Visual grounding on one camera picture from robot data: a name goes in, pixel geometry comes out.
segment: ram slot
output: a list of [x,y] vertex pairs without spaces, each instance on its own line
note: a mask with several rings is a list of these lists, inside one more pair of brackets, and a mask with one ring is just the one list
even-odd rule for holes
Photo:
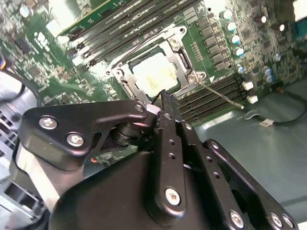
[[[219,90],[219,93],[223,95],[229,95],[233,92],[236,92],[236,85],[232,85],[230,87],[227,87],[224,90]],[[181,113],[189,113],[192,112],[193,110],[198,110],[200,107],[203,107],[203,103],[210,103],[212,101],[215,101],[216,99],[219,99],[220,97],[217,96],[214,93],[204,93],[205,97],[200,97],[199,99],[194,99],[192,100],[189,104],[186,104],[184,106],[181,106]]]
[[[114,37],[117,37],[118,35],[120,35],[121,33],[125,33],[128,29],[132,28],[131,26],[133,26],[134,23],[137,23],[139,20],[139,18],[137,18],[138,15],[140,15],[142,12],[144,12],[146,9],[150,9],[152,7],[154,7],[155,5],[157,5],[157,3],[161,2],[161,0],[155,0],[149,4],[148,1],[146,1],[146,4],[142,4],[141,6],[138,6],[136,9],[133,9],[133,11],[128,12],[125,16],[122,16],[119,20],[118,18],[113,19],[114,15],[110,15],[109,17],[111,17],[110,19],[107,18],[106,23],[104,25],[100,24],[101,26],[101,30],[99,30],[98,33],[88,37],[87,39],[85,39],[82,44],[84,46],[87,46],[89,44],[91,44],[92,42],[95,42],[96,40],[100,39],[101,37],[105,36],[105,35],[111,35],[112,37],[108,36],[106,38],[106,40],[110,40]],[[117,28],[115,29],[116,26],[118,25],[125,25],[122,28]]]
[[[239,92],[232,92],[227,95],[228,98],[235,102],[242,101],[242,94]],[[223,100],[222,98],[216,98],[214,101],[210,102],[199,102],[202,103],[202,106],[198,109],[193,109],[189,113],[182,114],[182,118],[188,122],[195,122],[204,119],[207,116],[213,115],[216,112],[219,112],[223,108],[228,108],[230,104]]]
[[[235,85],[237,86],[237,82],[234,80],[232,82],[224,82],[218,85],[213,85],[211,86],[212,89],[214,89],[215,91],[221,92],[221,90],[223,88],[229,88],[230,86]],[[208,95],[213,94],[213,92],[211,91],[207,91],[206,93],[204,93],[203,91],[198,91],[188,97],[185,97],[184,99],[182,99],[181,102],[181,106],[185,106],[186,104],[190,104],[192,102],[194,102],[195,100],[199,100],[201,98],[207,97]]]
[[146,25],[142,30],[137,31],[137,34],[135,36],[129,37],[127,36],[126,38],[123,38],[121,40],[121,42],[119,42],[118,44],[116,44],[115,46],[109,47],[106,50],[103,51],[102,54],[96,56],[93,60],[90,61],[90,66],[95,65],[96,63],[101,62],[102,60],[104,60],[106,57],[110,56],[112,53],[117,52],[124,44],[130,43],[132,41],[134,41],[135,39],[137,39],[141,34],[144,34],[145,31],[148,31],[152,28],[157,27],[158,25],[160,25],[161,23],[163,23],[166,19],[168,18],[173,18],[174,16],[176,16],[177,14],[181,13],[182,11],[184,11],[186,8],[194,5],[196,3],[195,0],[188,0],[186,1],[184,4],[180,5],[179,8],[172,12],[171,14],[165,15],[163,17],[158,18],[156,21],[153,22],[153,24],[149,24]]
[[[240,101],[242,101],[241,97],[238,96],[237,98],[232,98],[232,100],[234,102],[239,103]],[[227,109],[229,108],[229,103],[225,102],[223,100],[221,100],[220,102],[217,102],[216,105],[209,105],[209,107],[211,109],[207,110],[206,112],[203,112],[201,114],[197,114],[197,115],[190,115],[190,116],[182,116],[182,118],[187,121],[188,123],[195,123],[195,122],[199,122],[199,121],[203,121],[205,118],[223,110],[223,109]]]
[[[85,58],[89,57],[90,55],[95,54],[99,50],[103,49],[105,46],[107,46],[110,42],[112,42],[114,39],[117,39],[118,36],[124,35],[124,34],[129,34],[129,31],[133,31],[135,28],[138,27],[140,24],[144,24],[148,21],[148,17],[150,16],[151,18],[158,17],[161,14],[161,11],[164,10],[167,6],[170,5],[170,2],[165,2],[162,5],[159,5],[158,8],[154,9],[153,11],[147,11],[147,14],[142,14],[141,17],[137,18],[136,20],[130,20],[128,19],[127,21],[121,22],[121,25],[125,25],[124,27],[114,30],[114,28],[109,29],[108,31],[105,31],[103,35],[107,35],[99,41],[99,43],[95,44],[93,47],[91,47],[87,52],[83,54]],[[142,12],[145,10],[142,9],[140,12],[137,12],[137,15],[140,15]]]
[[106,18],[98,21],[92,27],[88,28],[87,30],[81,31],[79,34],[72,37],[71,40],[73,41],[73,40],[76,40],[78,38],[81,38],[81,37],[87,35],[88,33],[94,31],[95,29],[97,29],[99,27],[115,25],[119,21],[124,20],[127,17],[129,17],[129,15],[131,14],[131,12],[129,10],[131,8],[132,8],[133,11],[135,11],[136,9],[141,9],[141,7],[144,7],[148,2],[150,2],[150,0],[132,0],[128,3],[126,3],[121,8],[117,9],[115,12],[111,13]]

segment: integrated circuit chip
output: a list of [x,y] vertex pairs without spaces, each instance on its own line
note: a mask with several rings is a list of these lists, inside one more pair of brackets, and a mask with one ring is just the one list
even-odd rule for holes
[[203,29],[201,31],[201,34],[204,36],[204,37],[210,37],[213,35],[213,32],[212,32],[212,29],[211,27],[207,27],[206,29]]
[[215,44],[215,37],[212,36],[212,37],[209,37],[205,40],[205,44],[207,46],[212,46],[213,44]]
[[250,37],[250,31],[249,30],[243,31],[242,35],[245,39],[248,39]]
[[17,45],[18,48],[21,49],[24,54],[29,54],[31,52],[31,47],[24,38],[19,37],[14,40],[14,43]]
[[208,27],[210,24],[209,24],[208,18],[204,17],[204,18],[201,18],[197,21],[197,25],[198,25],[199,28],[203,29],[203,28]]
[[211,47],[210,49],[208,49],[210,54],[216,54],[217,52],[219,52],[219,46],[215,45],[213,47]]
[[221,63],[215,64],[214,67],[215,67],[215,69],[216,69],[217,71],[220,71],[220,70],[222,70],[222,69],[225,69],[225,68],[226,68],[226,65],[225,65],[225,63],[222,61]]
[[258,67],[255,67],[254,69],[253,69],[253,73],[258,73],[259,72],[259,68]]
[[36,66],[31,66],[28,69],[28,72],[32,77],[36,77],[37,75],[41,74],[41,71]]
[[223,60],[223,56],[221,54],[217,54],[215,56],[212,57],[212,60],[214,63],[220,62]]
[[270,45],[271,45],[271,42],[270,41],[265,41],[264,43],[263,43],[263,46],[264,46],[264,48],[269,48],[270,47]]

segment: hole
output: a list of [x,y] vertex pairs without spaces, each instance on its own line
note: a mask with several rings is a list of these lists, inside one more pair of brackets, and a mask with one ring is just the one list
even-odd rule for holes
[[35,200],[30,197],[29,195],[26,195],[21,201],[20,201],[21,205],[27,206],[29,209],[32,209],[34,204],[35,204]]
[[217,172],[214,172],[213,175],[217,178],[220,179],[220,175]]
[[173,159],[173,160],[176,158],[176,156],[171,152],[168,154],[168,156],[170,159]]
[[171,120],[172,119],[172,116],[168,113],[165,113],[164,116],[168,119],[168,120]]

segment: black bracket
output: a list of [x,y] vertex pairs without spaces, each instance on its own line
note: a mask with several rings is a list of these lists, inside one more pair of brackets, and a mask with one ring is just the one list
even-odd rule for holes
[[[23,115],[18,136],[27,151],[59,169],[71,171],[80,168],[94,148],[101,149],[113,127],[120,123],[141,122],[147,116],[146,109],[132,100],[40,107]],[[43,117],[54,119],[57,127],[42,128],[39,120]],[[102,136],[94,146],[96,133]],[[84,143],[79,147],[70,145],[67,142],[69,134],[80,135]]]

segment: green circuit board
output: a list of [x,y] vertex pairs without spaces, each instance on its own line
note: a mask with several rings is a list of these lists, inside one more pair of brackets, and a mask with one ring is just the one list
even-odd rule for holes
[[[274,71],[276,79],[291,83],[300,78],[297,60],[291,47],[295,43],[291,23],[286,23],[283,32],[275,31],[272,26],[278,18],[274,2],[270,0],[213,0],[205,1],[148,1],[148,0],[0,0],[0,49],[20,76],[37,85],[45,104],[71,104],[98,101],[129,99],[118,80],[106,75],[106,68],[112,58],[140,43],[149,34],[158,33],[170,24],[185,26],[188,31],[182,42],[189,60],[196,71],[205,71],[204,84],[210,85],[237,72],[241,65],[252,75],[255,90],[259,97],[270,93],[269,83],[261,72],[264,66]],[[136,35],[125,34],[135,30],[135,24],[123,17],[126,11],[137,10],[142,5],[142,14],[138,12],[137,22],[147,20],[139,26]],[[26,17],[21,8],[26,7]],[[224,19],[221,13],[226,9],[232,12],[231,19]],[[258,14],[268,14],[266,24],[256,23],[253,18]],[[100,30],[103,20],[117,20],[110,30],[116,29],[121,35],[108,39],[99,47],[101,41],[110,38],[102,34],[99,39],[86,43]],[[205,34],[201,20],[208,20],[205,28],[211,32]],[[127,27],[119,30],[120,23]],[[230,22],[236,24],[234,31],[226,29]],[[239,35],[239,44],[232,44],[230,37]],[[85,43],[85,48],[96,50],[92,59],[75,64],[74,58],[80,57],[79,50],[68,55],[67,51]],[[217,46],[216,53],[211,48]],[[234,51],[243,48],[244,55],[238,57]]]

